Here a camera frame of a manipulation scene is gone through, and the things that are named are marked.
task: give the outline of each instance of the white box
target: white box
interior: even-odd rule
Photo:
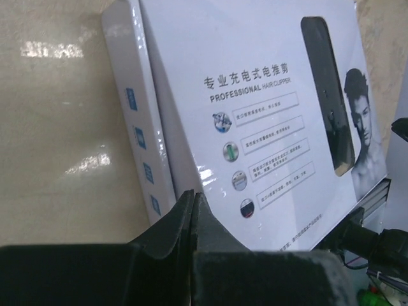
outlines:
[[[103,27],[152,222],[194,189],[248,248],[308,250],[386,176],[352,1],[118,0]]]

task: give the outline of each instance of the man's hair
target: man's hair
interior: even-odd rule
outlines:
[[[362,96],[366,97],[367,103],[370,104],[370,101],[368,100],[367,79],[365,78],[365,75],[356,68],[350,69],[349,72],[347,72],[344,92],[350,102],[352,111],[354,111],[354,101]]]

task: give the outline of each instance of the man's picture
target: man's picture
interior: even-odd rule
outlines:
[[[344,92],[361,142],[360,154],[351,170],[356,197],[360,200],[385,176],[386,165],[383,147],[373,137],[367,79],[360,70],[353,68],[347,72]]]

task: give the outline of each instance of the tiled floor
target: tiled floor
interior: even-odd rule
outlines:
[[[0,1],[0,245],[125,242],[149,225],[101,30],[112,1]],[[387,144],[408,2],[358,5]]]

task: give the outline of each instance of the text box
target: text box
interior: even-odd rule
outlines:
[[[295,92],[291,92],[284,96],[255,103],[253,105],[239,108],[238,110],[233,110],[232,114],[234,116],[235,125],[242,126],[246,123],[273,115],[297,105],[299,105],[298,96]]]
[[[300,183],[304,182],[307,178],[311,177],[315,173],[313,162],[306,164],[299,170],[296,170],[292,174],[280,180],[278,183],[270,186],[268,189],[262,191],[256,196],[258,200],[259,208],[264,209],[272,202],[279,199],[281,196],[292,190]]]
[[[254,152],[266,145],[280,140],[295,133],[305,127],[302,116],[277,124],[268,129],[264,129],[256,134],[241,139],[244,154]]]
[[[249,173],[251,174],[252,181],[268,175],[277,168],[309,151],[309,149],[309,143],[305,138],[250,166]]]

